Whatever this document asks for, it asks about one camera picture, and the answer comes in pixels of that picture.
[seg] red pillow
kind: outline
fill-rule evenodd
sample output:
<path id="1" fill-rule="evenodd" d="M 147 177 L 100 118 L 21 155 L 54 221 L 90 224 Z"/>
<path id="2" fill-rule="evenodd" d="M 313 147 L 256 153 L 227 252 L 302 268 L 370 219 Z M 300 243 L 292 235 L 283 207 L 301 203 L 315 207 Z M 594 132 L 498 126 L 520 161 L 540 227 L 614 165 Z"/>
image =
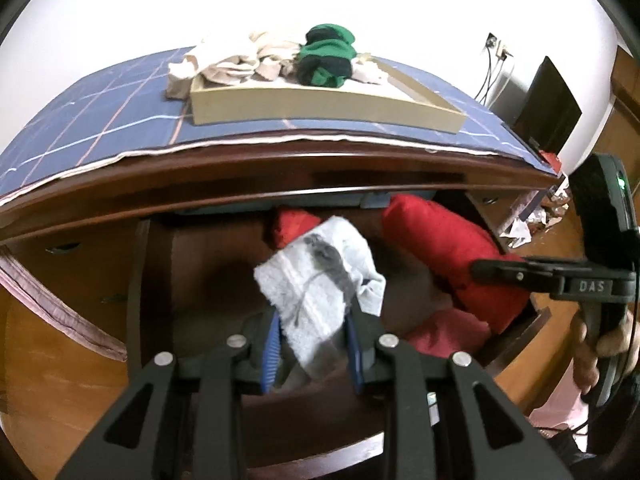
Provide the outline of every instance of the red pillow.
<path id="1" fill-rule="evenodd" d="M 501 254 L 491 235 L 440 204 L 399 194 L 382 214 L 385 239 L 400 245 L 445 278 L 465 308 L 502 333 L 529 301 L 526 290 L 512 286 L 479 285 L 470 265 L 479 259 L 521 260 Z"/>

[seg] pink fabric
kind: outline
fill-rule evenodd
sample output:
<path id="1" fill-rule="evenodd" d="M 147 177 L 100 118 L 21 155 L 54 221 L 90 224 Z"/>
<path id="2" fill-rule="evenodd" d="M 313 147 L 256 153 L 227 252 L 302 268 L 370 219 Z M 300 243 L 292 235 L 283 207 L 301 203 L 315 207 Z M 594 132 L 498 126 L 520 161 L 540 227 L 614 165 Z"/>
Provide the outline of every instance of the pink fabric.
<path id="1" fill-rule="evenodd" d="M 573 428 L 587 420 L 588 411 L 574 383 L 574 362 L 571 361 L 554 392 L 542 407 L 531 412 L 529 421 L 539 428 L 554 428 L 560 424 Z"/>
<path id="2" fill-rule="evenodd" d="M 438 310 L 406 340 L 423 354 L 447 358 L 453 352 L 474 354 L 491 337 L 488 323 L 458 308 Z"/>
<path id="3" fill-rule="evenodd" d="M 36 316 L 73 341 L 114 361 L 127 360 L 127 349 L 122 341 L 62 303 L 5 246 L 0 246 L 0 285 Z"/>

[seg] electrical cable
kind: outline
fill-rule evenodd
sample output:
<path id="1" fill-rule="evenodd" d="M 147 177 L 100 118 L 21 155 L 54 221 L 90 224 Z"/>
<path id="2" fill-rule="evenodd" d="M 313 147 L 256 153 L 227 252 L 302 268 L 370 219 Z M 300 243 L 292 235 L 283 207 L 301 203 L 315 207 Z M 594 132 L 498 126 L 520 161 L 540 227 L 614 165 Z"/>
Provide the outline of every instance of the electrical cable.
<path id="1" fill-rule="evenodd" d="M 492 73 L 489 76 L 489 84 L 486 87 L 486 92 L 484 93 L 484 96 L 482 97 L 482 99 L 480 99 L 480 102 L 484 104 L 484 106 L 486 106 L 486 98 L 489 95 L 489 92 L 491 90 L 491 88 L 494 87 L 494 85 L 496 84 L 496 82 L 498 81 L 498 78 L 500 77 L 500 72 L 502 72 L 502 67 L 504 66 L 504 61 L 506 58 L 503 58 L 500 60 L 500 65 L 496 65 L 495 67 L 495 79 L 493 81 L 491 81 L 491 78 L 494 76 L 494 74 Z"/>
<path id="2" fill-rule="evenodd" d="M 491 108 L 495 104 L 495 102 L 498 100 L 498 98 L 502 95 L 502 92 L 504 92 L 504 89 L 507 88 L 509 81 L 511 81 L 511 76 L 513 76 L 513 69 L 515 67 L 516 67 L 516 60 L 513 59 L 513 64 L 511 65 L 511 70 L 509 72 L 509 75 L 507 76 L 507 79 L 505 79 L 504 83 L 502 84 L 500 91 L 497 92 L 496 95 L 491 98 L 491 100 L 489 101 L 489 104 L 486 106 L 487 108 Z"/>
<path id="3" fill-rule="evenodd" d="M 491 82 L 491 76 L 494 73 L 494 69 L 491 67 L 491 52 L 487 49 L 487 52 L 489 53 L 489 72 L 488 72 L 488 80 L 486 82 L 486 90 L 487 92 L 489 91 L 489 83 Z"/>
<path id="4" fill-rule="evenodd" d="M 622 381 L 623 381 L 623 375 L 625 373 L 626 367 L 629 365 L 629 361 L 631 359 L 631 351 L 633 348 L 634 340 L 636 338 L 636 323 L 638 322 L 638 306 L 640 304 L 640 261 L 636 262 L 634 267 L 636 271 L 636 297 L 634 301 L 634 314 L 633 314 L 633 324 L 631 325 L 631 336 L 629 337 L 629 348 L 626 351 L 625 361 L 624 361 L 625 364 L 622 367 L 622 374 L 620 375 L 620 379 L 616 383 L 615 389 L 610 394 L 609 400 L 607 401 L 607 403 L 611 402 L 620 390 L 620 385 L 622 384 Z M 578 434 L 578 431 L 586 428 L 589 425 L 589 423 L 593 424 L 596 420 L 598 420 L 598 418 L 603 412 L 604 410 L 600 410 L 598 413 L 596 413 L 596 415 L 592 419 L 589 420 L 587 418 L 587 420 L 584 423 L 582 423 L 580 426 L 577 426 L 576 428 L 573 428 L 572 430 L 569 430 L 569 432 L 572 435 Z M 543 430 L 543 431 L 555 431 L 556 433 L 567 431 L 567 430 L 559 430 L 558 428 L 536 428 L 536 429 Z M 589 432 L 581 433 L 580 435 L 585 436 L 588 433 Z"/>
<path id="5" fill-rule="evenodd" d="M 486 48 L 487 54 L 489 54 L 489 68 L 490 69 L 487 71 L 486 75 L 484 76 L 484 81 L 482 82 L 482 86 L 478 90 L 478 93 L 476 94 L 476 97 L 474 97 L 474 99 L 478 99 L 478 96 L 482 93 L 482 89 L 484 89 L 484 85 L 486 85 L 486 80 L 491 77 L 491 51 L 489 50 L 488 47 L 485 47 L 485 48 Z"/>

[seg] green sock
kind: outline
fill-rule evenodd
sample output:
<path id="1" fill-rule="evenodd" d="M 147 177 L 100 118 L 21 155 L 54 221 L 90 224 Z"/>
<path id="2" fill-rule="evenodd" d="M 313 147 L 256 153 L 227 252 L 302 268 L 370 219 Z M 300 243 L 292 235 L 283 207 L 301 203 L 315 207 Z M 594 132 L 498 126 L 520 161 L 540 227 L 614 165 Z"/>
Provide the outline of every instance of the green sock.
<path id="1" fill-rule="evenodd" d="M 340 88 L 351 77 L 353 34 L 340 25 L 317 25 L 306 34 L 306 45 L 298 54 L 297 76 L 305 86 Z"/>

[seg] computer monitor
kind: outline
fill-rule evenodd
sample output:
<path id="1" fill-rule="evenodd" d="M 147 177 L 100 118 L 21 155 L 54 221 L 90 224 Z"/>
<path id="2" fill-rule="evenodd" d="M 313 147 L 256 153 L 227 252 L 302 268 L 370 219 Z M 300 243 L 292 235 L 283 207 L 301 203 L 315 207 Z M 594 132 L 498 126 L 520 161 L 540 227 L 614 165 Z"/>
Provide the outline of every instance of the computer monitor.
<path id="1" fill-rule="evenodd" d="M 534 149 L 558 154 L 581 115 L 558 69 L 545 57 L 512 129 Z"/>

